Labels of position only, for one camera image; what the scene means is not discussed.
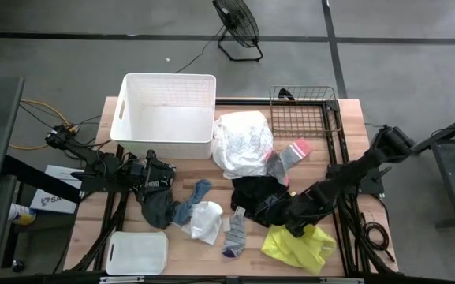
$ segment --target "gray sock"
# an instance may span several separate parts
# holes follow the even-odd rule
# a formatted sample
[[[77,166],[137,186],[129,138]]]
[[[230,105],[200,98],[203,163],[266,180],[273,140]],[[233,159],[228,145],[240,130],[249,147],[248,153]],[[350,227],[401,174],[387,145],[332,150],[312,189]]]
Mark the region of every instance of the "gray sock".
[[[278,179],[280,184],[289,186],[287,170],[304,159],[310,152],[311,145],[303,138],[290,144],[280,155],[272,151],[267,158],[267,173]]]
[[[238,257],[244,249],[244,216],[234,215],[230,219],[230,230],[226,232],[226,242],[222,254],[227,257]]]

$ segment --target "white plastic lid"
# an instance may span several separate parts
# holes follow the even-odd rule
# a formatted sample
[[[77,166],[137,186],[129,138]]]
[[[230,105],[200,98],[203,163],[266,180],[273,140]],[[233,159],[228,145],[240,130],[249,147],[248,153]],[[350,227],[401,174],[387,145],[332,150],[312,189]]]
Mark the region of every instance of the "white plastic lid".
[[[158,275],[167,263],[167,237],[163,232],[111,235],[106,261],[109,275]]]

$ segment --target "can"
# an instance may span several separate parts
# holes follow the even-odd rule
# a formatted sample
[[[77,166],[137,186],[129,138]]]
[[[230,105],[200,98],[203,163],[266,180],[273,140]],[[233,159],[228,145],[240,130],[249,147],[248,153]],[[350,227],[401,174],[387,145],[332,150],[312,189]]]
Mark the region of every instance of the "can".
[[[17,225],[29,225],[36,219],[36,212],[29,207],[12,204],[9,207],[8,221]]]

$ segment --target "wire basket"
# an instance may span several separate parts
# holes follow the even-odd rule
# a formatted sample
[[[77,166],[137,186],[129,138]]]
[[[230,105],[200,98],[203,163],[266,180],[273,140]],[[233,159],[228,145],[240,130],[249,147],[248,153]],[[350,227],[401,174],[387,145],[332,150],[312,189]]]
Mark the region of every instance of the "wire basket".
[[[273,86],[270,113],[275,137],[324,137],[341,130],[338,100],[327,86]]]

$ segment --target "desk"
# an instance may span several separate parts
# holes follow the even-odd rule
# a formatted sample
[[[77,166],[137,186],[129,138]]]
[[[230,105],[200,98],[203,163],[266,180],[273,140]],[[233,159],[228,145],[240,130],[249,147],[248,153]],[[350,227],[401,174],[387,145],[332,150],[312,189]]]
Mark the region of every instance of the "desk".
[[[117,97],[108,97],[103,109],[96,143],[110,139],[110,127],[113,120]],[[358,159],[369,147],[369,141],[364,125],[364,118],[357,99],[341,99],[341,120],[343,123],[346,143],[351,160]],[[215,118],[222,114],[235,111],[259,110],[270,121],[269,106],[216,106]],[[274,148],[283,150],[296,138],[274,138]],[[302,192],[315,181],[325,177],[326,166],[329,162],[326,141],[323,138],[308,139],[312,146],[311,154],[289,171],[289,191]],[[115,152],[117,144],[111,142],[103,147],[104,151]],[[233,191],[231,180],[222,176],[220,169],[212,159],[208,160],[164,160],[177,166],[177,175],[173,183],[173,197],[175,200],[184,201],[192,194],[196,181],[202,178],[210,180],[213,184],[211,191],[203,200],[214,201],[222,206],[224,216],[232,215],[230,197]],[[75,226],[69,249],[65,259],[65,269],[76,265],[84,254],[90,249],[101,230],[103,212],[106,203],[106,193],[95,193],[83,201],[78,208]],[[382,224],[390,234],[385,211],[382,205],[372,196],[359,196],[360,210],[369,210],[376,222]],[[336,237],[332,216],[327,216],[319,226],[330,236]],[[125,214],[124,231],[128,232],[155,232],[159,231],[148,225],[141,215],[141,207],[136,202],[134,195],[129,197]],[[228,259],[221,254],[225,236],[223,232],[218,235],[213,246],[202,241],[192,240],[190,236],[181,232],[180,228],[170,225],[164,230],[169,239],[167,267],[163,275],[253,275],[253,276],[309,276],[300,268],[290,267],[260,252],[267,228],[246,219],[246,246],[241,256],[235,260]],[[391,263],[384,253],[379,254],[382,260],[393,270],[397,270],[397,263]],[[344,275],[339,250],[327,260],[322,269],[322,275]]]

